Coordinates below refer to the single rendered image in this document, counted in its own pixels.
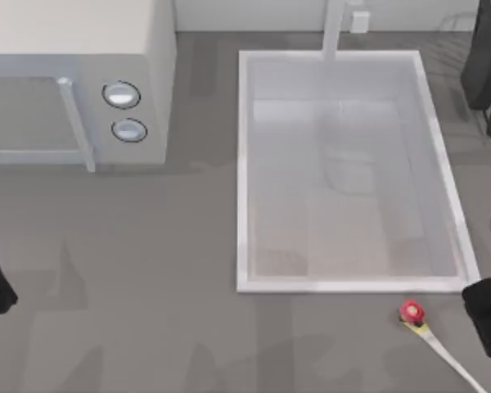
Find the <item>black chair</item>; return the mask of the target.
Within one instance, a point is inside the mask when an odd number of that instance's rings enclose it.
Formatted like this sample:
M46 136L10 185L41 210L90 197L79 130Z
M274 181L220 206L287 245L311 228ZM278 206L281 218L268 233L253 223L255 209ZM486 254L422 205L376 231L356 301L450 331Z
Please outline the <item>black chair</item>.
M469 109L482 114L491 139L491 0L479 0L460 82Z

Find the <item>pale microwave oven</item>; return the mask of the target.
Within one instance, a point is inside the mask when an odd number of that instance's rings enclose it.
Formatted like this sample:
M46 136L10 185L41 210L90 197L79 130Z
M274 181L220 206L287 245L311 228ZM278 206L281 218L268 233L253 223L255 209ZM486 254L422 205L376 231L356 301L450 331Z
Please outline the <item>pale microwave oven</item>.
M177 44L172 0L0 0L0 165L83 165L56 80L74 83L94 150L108 165L166 159ZM109 106L102 87L133 84L137 106ZM133 118L139 143L110 131Z

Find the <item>large microwave knob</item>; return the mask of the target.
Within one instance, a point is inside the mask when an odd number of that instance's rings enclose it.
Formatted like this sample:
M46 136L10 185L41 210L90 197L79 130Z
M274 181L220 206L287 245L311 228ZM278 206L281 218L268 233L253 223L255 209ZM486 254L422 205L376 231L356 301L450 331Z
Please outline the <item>large microwave knob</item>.
M134 108L141 101L139 90L126 81L115 81L102 87L101 95L104 101L114 108L128 110Z

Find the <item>tall white tap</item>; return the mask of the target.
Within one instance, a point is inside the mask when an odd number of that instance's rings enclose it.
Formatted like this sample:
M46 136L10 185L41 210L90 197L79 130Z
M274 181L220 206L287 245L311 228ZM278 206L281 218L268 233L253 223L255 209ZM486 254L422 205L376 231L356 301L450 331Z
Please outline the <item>tall white tap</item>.
M324 61L333 62L336 57L345 3L346 0L327 0L322 37Z

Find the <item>white sink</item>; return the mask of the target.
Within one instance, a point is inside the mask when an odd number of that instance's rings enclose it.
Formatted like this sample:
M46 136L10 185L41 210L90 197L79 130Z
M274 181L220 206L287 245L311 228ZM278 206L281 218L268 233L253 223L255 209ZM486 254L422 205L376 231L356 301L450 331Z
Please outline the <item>white sink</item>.
M242 51L236 289L451 293L480 277L417 51Z

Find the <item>small microwave knob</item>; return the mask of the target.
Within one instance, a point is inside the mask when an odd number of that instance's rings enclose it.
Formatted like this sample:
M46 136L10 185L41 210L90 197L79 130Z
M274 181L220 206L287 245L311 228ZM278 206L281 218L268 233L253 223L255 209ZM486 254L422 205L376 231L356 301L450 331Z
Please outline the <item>small microwave knob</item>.
M139 143L148 135L147 127L133 118L113 122L110 131L115 138L124 143Z

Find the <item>small white wall box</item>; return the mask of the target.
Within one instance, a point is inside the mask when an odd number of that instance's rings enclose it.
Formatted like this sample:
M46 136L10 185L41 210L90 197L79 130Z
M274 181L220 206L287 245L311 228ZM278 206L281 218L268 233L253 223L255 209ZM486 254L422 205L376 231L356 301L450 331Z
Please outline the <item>small white wall box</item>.
M350 26L351 34L365 34L369 31L371 13L369 11L354 11Z

